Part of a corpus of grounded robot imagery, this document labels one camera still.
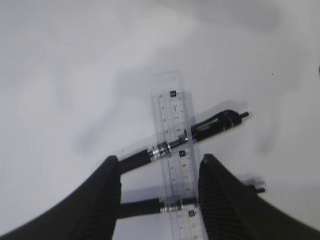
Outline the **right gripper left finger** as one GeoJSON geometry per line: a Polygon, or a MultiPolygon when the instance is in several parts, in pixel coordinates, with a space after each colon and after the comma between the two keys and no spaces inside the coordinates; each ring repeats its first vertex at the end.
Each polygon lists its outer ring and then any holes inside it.
{"type": "Polygon", "coordinates": [[[2,240],[111,240],[121,201],[119,161],[109,156],[75,191],[2,240]]]}

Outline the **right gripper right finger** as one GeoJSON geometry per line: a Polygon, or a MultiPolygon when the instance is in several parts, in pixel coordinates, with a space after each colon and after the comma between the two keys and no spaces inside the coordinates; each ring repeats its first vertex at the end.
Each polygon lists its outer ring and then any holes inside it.
{"type": "Polygon", "coordinates": [[[210,240],[318,240],[319,230],[285,214],[239,181],[214,155],[199,166],[198,204],[210,240]]]}

